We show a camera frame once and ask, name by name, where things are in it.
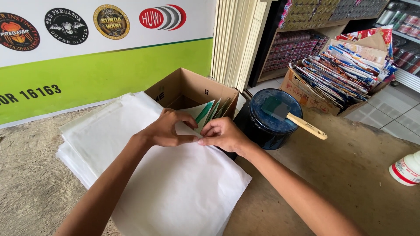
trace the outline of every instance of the person's left hand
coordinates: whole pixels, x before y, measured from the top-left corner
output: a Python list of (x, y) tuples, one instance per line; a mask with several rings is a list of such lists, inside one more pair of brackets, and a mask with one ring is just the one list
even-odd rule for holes
[(184, 143), (197, 142), (198, 137), (195, 135), (178, 135), (176, 133), (175, 124), (179, 121), (183, 121), (192, 129), (198, 128), (190, 114), (164, 108), (155, 122), (135, 136), (145, 138), (151, 146), (176, 147)]

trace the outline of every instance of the blue paint can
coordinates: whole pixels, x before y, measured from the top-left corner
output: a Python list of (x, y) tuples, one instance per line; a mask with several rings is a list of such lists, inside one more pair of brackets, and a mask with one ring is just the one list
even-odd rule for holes
[(290, 106), (290, 113), (303, 118), (299, 103), (288, 93), (279, 89), (263, 89), (252, 97), (248, 105), (249, 120), (243, 131), (253, 142), (265, 150), (282, 147), (298, 126), (289, 119), (279, 121), (261, 109), (268, 97), (275, 97)]

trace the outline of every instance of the concrete floor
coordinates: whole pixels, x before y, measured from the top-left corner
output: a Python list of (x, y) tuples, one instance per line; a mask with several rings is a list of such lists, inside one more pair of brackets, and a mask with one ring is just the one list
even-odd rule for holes
[[(51, 235), (86, 192), (55, 157), (58, 128), (92, 108), (0, 130), (0, 235)], [(370, 235), (418, 235), (420, 186), (396, 182), (388, 167), (420, 149), (373, 127), (304, 110), (328, 134), (322, 141), (298, 129), (270, 151), (305, 178)], [(268, 181), (245, 159), (236, 163), (253, 180), (238, 201), (224, 235), (313, 235)], [(103, 235), (119, 235), (110, 221)]]

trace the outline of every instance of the paint can lid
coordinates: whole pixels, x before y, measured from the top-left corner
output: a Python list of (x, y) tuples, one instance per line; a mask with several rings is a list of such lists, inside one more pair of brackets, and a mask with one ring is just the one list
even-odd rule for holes
[(286, 103), (291, 108), (289, 111), (290, 113), (303, 118), (302, 109), (299, 103), (288, 93), (279, 89), (263, 89), (252, 97), (249, 104), (249, 112), (254, 118), (253, 121), (256, 125), (275, 134), (289, 134), (297, 130), (298, 126), (291, 120), (286, 118), (284, 121), (279, 121), (261, 109), (265, 100), (271, 96)]

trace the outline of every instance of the green stripe on banner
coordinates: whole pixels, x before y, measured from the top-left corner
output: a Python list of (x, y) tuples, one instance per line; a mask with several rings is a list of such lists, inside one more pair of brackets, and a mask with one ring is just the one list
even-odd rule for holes
[(139, 92), (179, 67), (208, 76), (212, 46), (207, 38), (1, 67), (9, 103), (0, 101), (0, 124)]

